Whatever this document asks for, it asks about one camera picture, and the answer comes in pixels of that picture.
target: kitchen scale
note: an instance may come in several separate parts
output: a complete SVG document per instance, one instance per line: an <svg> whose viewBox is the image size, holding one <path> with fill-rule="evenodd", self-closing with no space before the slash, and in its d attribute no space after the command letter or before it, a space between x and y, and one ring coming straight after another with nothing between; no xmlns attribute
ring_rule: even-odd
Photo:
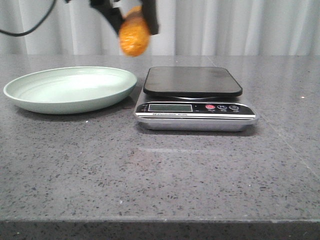
<svg viewBox="0 0 320 240"><path fill-rule="evenodd" d="M134 115L147 129L240 132L259 115L221 67L152 67Z"/></svg>

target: orange object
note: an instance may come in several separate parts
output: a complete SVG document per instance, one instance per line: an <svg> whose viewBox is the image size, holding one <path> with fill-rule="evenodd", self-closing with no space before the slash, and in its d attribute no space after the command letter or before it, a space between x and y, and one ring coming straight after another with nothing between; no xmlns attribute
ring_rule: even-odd
<svg viewBox="0 0 320 240"><path fill-rule="evenodd" d="M125 55L136 57L148 47L150 31L142 14L142 7L133 7L119 30L120 47Z"/></svg>

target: light green plate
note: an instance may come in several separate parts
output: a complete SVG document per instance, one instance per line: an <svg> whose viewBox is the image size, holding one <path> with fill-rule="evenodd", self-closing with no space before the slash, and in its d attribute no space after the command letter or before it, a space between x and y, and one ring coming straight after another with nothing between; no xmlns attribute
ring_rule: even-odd
<svg viewBox="0 0 320 240"><path fill-rule="evenodd" d="M42 114L76 114L102 109L126 98L137 77L99 66L39 71L9 82L3 89L15 105Z"/></svg>

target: wire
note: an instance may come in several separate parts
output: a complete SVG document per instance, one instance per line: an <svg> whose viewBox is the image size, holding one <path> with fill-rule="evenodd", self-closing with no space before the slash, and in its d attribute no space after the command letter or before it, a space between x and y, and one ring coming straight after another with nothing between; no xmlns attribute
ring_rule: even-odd
<svg viewBox="0 0 320 240"><path fill-rule="evenodd" d="M48 9L48 11L46 12L46 14L30 30L25 31L25 32L21 32L21 33L14 33L14 32L9 32L9 31L5 31L5 30L1 30L0 29L0 33L5 34L5 35L9 35L9 36L12 36L12 37L22 37L22 36L25 36L25 35L28 35L28 34L32 33L34 30L36 30L47 19L47 17L50 15L52 10L54 9L56 2L57 2L57 0L53 0L52 1L52 4L51 4L50 8Z"/></svg>

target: speckled stone surface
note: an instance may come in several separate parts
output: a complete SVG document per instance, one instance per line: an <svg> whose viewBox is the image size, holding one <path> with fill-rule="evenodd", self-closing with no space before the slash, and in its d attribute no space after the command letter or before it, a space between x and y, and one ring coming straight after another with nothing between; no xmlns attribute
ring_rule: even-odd
<svg viewBox="0 0 320 240"><path fill-rule="evenodd" d="M73 115L0 94L0 239L320 238L320 57L0 55L0 85L73 66L138 84ZM133 110L155 66L228 69L260 120L236 133L144 129Z"/></svg>

